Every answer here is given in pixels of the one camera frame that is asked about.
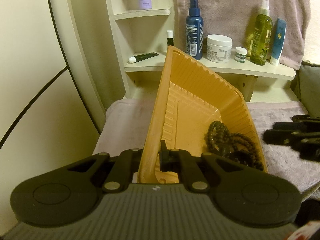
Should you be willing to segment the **pink hanging towel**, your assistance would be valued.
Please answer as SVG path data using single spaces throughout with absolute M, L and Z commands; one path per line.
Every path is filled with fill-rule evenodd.
M 204 36 L 229 36 L 234 46 L 249 48 L 253 38 L 255 18 L 262 0 L 199 0 L 204 19 Z M 176 43 L 186 50 L 185 20 L 189 0 L 176 0 Z M 286 21 L 286 34 L 279 62 L 295 70 L 304 56 L 306 31 L 311 19 L 310 0 L 269 0 L 270 17 Z

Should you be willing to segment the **green olive oil spray bottle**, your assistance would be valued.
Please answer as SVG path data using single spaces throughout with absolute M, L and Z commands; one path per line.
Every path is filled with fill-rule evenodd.
M 251 62 L 259 66 L 266 63 L 271 42 L 273 22 L 270 17 L 269 0 L 262 0 L 259 15 L 255 19 Z

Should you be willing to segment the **small white cream jar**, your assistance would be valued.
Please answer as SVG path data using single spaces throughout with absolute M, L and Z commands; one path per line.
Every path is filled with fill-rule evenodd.
M 247 57 L 247 49 L 242 47 L 236 47 L 235 48 L 235 55 L 234 59 L 237 62 L 244 63 L 246 61 Z

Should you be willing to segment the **small black white-capped stick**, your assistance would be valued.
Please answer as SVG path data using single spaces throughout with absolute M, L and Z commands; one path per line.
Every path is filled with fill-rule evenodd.
M 174 45 L 174 32 L 173 30 L 167 30 L 167 46 L 173 46 Z

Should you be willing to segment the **blue and white tube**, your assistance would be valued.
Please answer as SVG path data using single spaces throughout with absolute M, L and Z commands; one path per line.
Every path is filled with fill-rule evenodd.
M 272 47 L 272 53 L 270 58 L 270 64 L 277 66 L 280 61 L 281 54 L 284 48 L 286 36 L 286 21 L 282 18 L 277 19 L 277 28 L 274 34 L 274 41 Z

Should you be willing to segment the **cream wooden corner shelf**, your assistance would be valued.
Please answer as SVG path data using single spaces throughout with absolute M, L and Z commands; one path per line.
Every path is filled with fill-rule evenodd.
M 173 30 L 176 43 L 176 0 L 152 0 L 152 8 L 139 10 L 137 0 L 106 0 L 112 38 L 126 98 L 155 98 L 167 52 L 166 31 Z M 134 55 L 159 53 L 137 63 Z M 290 89 L 296 72 L 287 66 L 266 63 L 259 67 L 246 60 L 227 63 L 200 59 L 242 92 L 248 102 L 289 102 L 297 97 Z

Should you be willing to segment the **dark blue spray bottle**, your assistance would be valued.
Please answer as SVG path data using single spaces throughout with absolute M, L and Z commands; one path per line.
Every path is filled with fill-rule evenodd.
M 189 0 L 188 16 L 185 20 L 187 54 L 199 60 L 203 55 L 204 29 L 199 0 Z

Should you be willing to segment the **orange plastic tray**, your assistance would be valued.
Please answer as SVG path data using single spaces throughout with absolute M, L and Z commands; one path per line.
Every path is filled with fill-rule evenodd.
M 241 92 L 199 61 L 169 46 L 137 174 L 139 183 L 177 183 L 178 176 L 161 172 L 161 140 L 199 157 L 207 150 L 205 136 L 215 120 L 231 133 L 253 141 L 258 158 L 266 163 L 247 102 Z

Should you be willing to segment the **grey-green pillow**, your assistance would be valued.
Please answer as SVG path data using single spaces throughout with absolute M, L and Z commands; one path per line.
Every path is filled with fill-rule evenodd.
M 319 118 L 319 64 L 303 61 L 290 88 L 312 117 Z

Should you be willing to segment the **large white cream jar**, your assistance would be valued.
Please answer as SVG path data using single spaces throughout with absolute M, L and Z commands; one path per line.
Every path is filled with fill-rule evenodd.
M 207 59 L 216 63 L 226 63 L 231 57 L 233 40 L 225 35 L 207 36 Z

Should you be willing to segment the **black tube with white cap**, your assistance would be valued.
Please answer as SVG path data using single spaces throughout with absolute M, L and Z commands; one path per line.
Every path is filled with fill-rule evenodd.
M 139 54 L 139 55 L 134 55 L 128 59 L 128 63 L 137 63 L 146 59 L 150 59 L 152 57 L 158 56 L 159 53 L 145 53 L 145 54 Z

